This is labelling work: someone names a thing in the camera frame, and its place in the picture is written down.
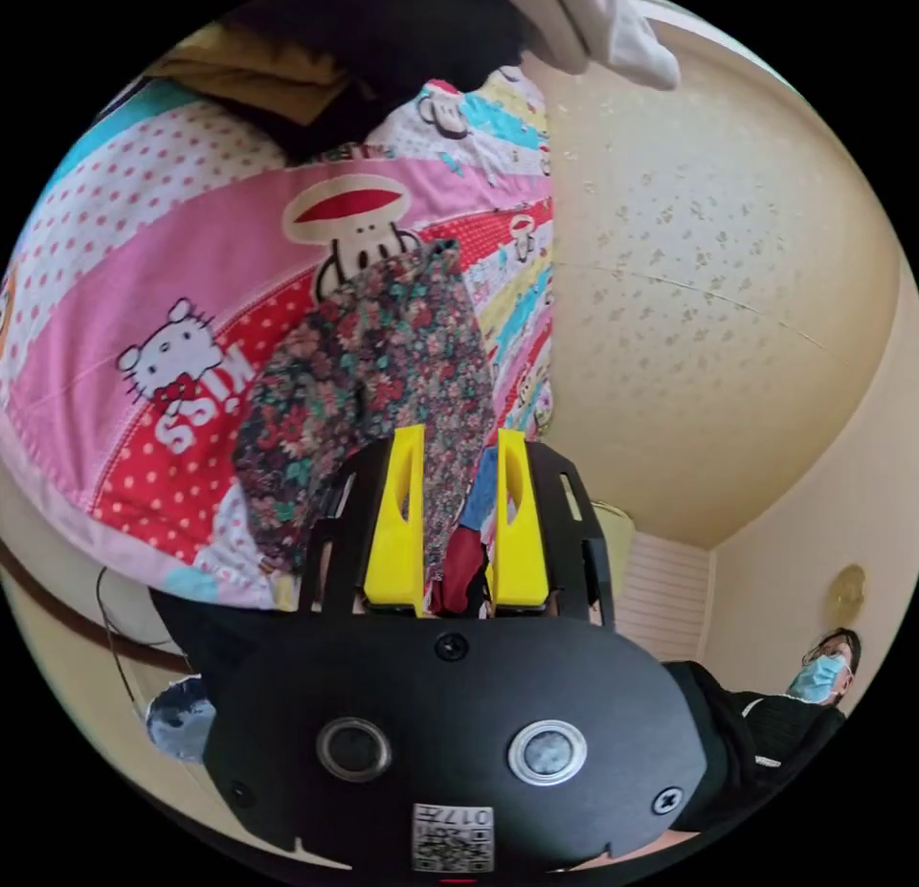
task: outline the cartoon bedsheet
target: cartoon bedsheet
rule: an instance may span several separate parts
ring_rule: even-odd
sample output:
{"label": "cartoon bedsheet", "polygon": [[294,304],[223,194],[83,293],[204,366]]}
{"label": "cartoon bedsheet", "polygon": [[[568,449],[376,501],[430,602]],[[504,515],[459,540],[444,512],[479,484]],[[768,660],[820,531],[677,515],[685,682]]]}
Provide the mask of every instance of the cartoon bedsheet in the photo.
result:
{"label": "cartoon bedsheet", "polygon": [[495,428],[536,433],[549,183],[542,97],[516,69],[466,95],[431,81],[364,144],[296,168],[216,105],[151,83],[80,139],[20,236],[0,299],[0,455],[104,565],[194,600],[295,609],[233,474],[249,386],[317,299],[449,237]]}

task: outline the eyeglasses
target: eyeglasses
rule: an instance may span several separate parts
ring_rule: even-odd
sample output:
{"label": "eyeglasses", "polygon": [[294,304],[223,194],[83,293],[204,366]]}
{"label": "eyeglasses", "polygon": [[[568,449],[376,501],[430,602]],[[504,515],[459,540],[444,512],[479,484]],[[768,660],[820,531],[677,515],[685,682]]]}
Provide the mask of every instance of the eyeglasses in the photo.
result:
{"label": "eyeglasses", "polygon": [[809,664],[818,657],[844,657],[848,663],[849,655],[846,653],[845,645],[841,643],[826,642],[823,645],[817,645],[812,648],[805,656],[801,658],[801,666]]}

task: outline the textured ceiling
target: textured ceiling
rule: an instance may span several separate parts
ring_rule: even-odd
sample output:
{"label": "textured ceiling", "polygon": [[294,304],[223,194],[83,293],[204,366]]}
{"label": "textured ceiling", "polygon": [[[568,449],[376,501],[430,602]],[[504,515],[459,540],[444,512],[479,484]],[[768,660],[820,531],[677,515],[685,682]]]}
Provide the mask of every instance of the textured ceiling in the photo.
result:
{"label": "textured ceiling", "polygon": [[898,246],[803,101],[761,71],[680,60],[675,93],[527,66],[554,177],[548,441],[639,530],[713,546],[857,407],[892,322]]}

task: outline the black hair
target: black hair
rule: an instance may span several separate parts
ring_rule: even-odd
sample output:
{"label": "black hair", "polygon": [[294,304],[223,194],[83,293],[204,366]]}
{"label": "black hair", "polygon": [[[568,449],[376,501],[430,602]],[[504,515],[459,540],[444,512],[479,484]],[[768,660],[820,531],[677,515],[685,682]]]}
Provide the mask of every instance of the black hair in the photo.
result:
{"label": "black hair", "polygon": [[852,665],[849,669],[852,671],[852,676],[854,676],[859,669],[859,661],[862,660],[862,640],[859,638],[859,634],[854,629],[840,626],[838,629],[833,629],[824,635],[818,642],[817,647],[822,648],[823,645],[834,638],[843,638],[849,646],[849,650],[852,652]]}

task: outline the red cloth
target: red cloth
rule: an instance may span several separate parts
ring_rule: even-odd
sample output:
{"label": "red cloth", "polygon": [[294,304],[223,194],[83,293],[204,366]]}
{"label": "red cloth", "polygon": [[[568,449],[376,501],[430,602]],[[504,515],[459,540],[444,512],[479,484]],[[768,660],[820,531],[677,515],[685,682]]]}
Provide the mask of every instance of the red cloth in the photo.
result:
{"label": "red cloth", "polygon": [[447,544],[441,590],[435,585],[431,591],[432,613],[466,612],[469,586],[482,570],[482,559],[482,537],[478,530],[458,526]]}

